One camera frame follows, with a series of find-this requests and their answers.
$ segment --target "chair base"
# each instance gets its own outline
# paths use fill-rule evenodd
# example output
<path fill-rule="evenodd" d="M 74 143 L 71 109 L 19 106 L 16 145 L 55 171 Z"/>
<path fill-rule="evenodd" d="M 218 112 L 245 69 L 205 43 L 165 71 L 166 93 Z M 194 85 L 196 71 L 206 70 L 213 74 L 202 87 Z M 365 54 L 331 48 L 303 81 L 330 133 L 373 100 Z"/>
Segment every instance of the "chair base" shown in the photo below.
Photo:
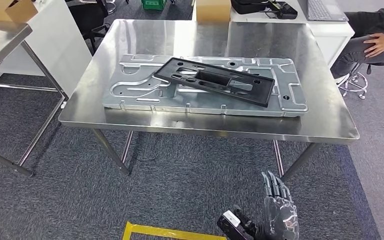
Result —
<path fill-rule="evenodd" d="M 359 80 L 364 81 L 364 86 L 358 84 Z M 342 96 L 344 97 L 347 95 L 348 92 L 360 93 L 358 97 L 364 100 L 366 99 L 368 85 L 369 83 L 367 82 L 367 78 L 360 72 L 357 72 L 355 74 L 350 75 L 348 79 L 339 86 L 339 88 L 344 91 L 342 94 Z"/>

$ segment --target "stainless steel table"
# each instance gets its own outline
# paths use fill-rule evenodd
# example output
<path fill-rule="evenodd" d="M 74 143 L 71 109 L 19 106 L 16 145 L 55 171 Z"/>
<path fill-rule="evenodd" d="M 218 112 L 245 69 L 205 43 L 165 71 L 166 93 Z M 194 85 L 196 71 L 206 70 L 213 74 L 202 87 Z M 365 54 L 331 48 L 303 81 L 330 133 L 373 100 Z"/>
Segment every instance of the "stainless steel table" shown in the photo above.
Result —
<path fill-rule="evenodd" d="M 58 85 L 57 81 L 54 79 L 54 77 L 51 75 L 51 73 L 47 70 L 47 68 L 44 66 L 44 64 L 40 61 L 38 56 L 33 52 L 33 50 L 30 48 L 30 46 L 25 42 L 25 38 L 30 35 L 32 32 L 32 29 L 27 24 L 18 24 L 18 23 L 11 23 L 11 22 L 0 22 L 0 64 L 2 61 L 18 46 L 21 45 L 24 50 L 27 52 L 27 54 L 32 58 L 32 60 L 37 64 L 37 66 L 42 70 L 44 75 L 51 81 L 51 83 L 55 87 L 37 87 L 37 86 L 24 86 L 24 85 L 14 85 L 14 84 L 2 84 L 0 83 L 0 88 L 11 88 L 11 89 L 23 89 L 23 90 L 35 90 L 35 91 L 46 91 L 46 92 L 57 92 L 61 94 L 61 99 L 58 101 L 58 104 L 55 106 L 55 108 L 52 110 L 42 127 L 40 128 L 39 132 L 36 134 L 34 139 L 31 141 L 30 145 L 28 146 L 27 150 L 24 152 L 21 159 L 14 163 L 13 161 L 10 161 L 2 156 L 0 156 L 0 162 L 4 165 L 7 165 L 8 167 L 25 174 L 27 176 L 32 176 L 33 173 L 27 169 L 25 169 L 23 164 L 29 157 L 30 153 L 32 152 L 33 148 L 41 138 L 42 134 L 44 133 L 45 129 L 48 127 L 49 123 L 51 122 L 52 118 L 57 113 L 60 106 L 63 104 L 63 102 L 68 99 L 67 95 L 64 93 L 62 88 Z"/>
<path fill-rule="evenodd" d="M 309 112 L 286 118 L 105 109 L 103 91 L 123 54 L 290 58 Z M 349 144 L 360 137 L 310 28 L 296 23 L 115 20 L 59 120 L 65 126 L 92 129 L 125 174 L 129 173 L 124 162 L 133 131 L 273 140 L 283 179 L 321 143 Z M 121 159 L 99 129 L 130 131 Z M 310 143 L 285 173 L 278 140 Z"/>

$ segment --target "metal panel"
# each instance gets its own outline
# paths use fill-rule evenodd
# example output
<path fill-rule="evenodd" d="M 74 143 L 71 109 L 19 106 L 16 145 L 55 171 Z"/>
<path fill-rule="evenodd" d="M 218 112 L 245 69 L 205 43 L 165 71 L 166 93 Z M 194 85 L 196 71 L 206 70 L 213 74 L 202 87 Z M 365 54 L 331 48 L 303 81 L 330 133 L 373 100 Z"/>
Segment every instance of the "metal panel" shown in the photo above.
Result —
<path fill-rule="evenodd" d="M 126 111 L 225 114 L 240 116 L 297 117 L 308 111 L 294 63 L 281 58 L 184 57 L 253 75 L 275 79 L 267 108 L 153 77 L 172 56 L 123 55 L 108 91 L 102 97 L 107 108 Z M 232 82 L 237 88 L 252 87 Z"/>

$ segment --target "green crate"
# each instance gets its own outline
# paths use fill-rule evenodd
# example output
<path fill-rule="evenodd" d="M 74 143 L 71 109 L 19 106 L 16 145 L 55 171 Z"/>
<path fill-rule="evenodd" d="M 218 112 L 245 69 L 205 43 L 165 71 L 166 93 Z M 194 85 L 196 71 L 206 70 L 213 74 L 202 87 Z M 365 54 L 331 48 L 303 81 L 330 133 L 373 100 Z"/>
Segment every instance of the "green crate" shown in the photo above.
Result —
<path fill-rule="evenodd" d="M 142 7 L 145 10 L 163 10 L 167 0 L 142 0 Z"/>

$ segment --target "white sneaker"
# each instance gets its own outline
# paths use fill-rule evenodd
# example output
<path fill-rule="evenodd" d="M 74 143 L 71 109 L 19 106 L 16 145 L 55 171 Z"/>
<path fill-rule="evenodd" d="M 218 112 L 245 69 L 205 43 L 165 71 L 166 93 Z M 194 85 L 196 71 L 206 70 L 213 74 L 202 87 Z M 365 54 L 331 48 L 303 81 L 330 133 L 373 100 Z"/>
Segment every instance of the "white sneaker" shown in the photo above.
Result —
<path fill-rule="evenodd" d="M 339 86 L 339 85 L 343 84 L 343 83 L 345 82 L 345 80 L 347 80 L 349 77 L 350 77 L 350 74 L 348 73 L 348 74 L 345 75 L 345 76 L 341 76 L 341 77 L 339 77 L 339 78 L 336 78 L 336 79 L 335 79 L 336 85 Z"/>

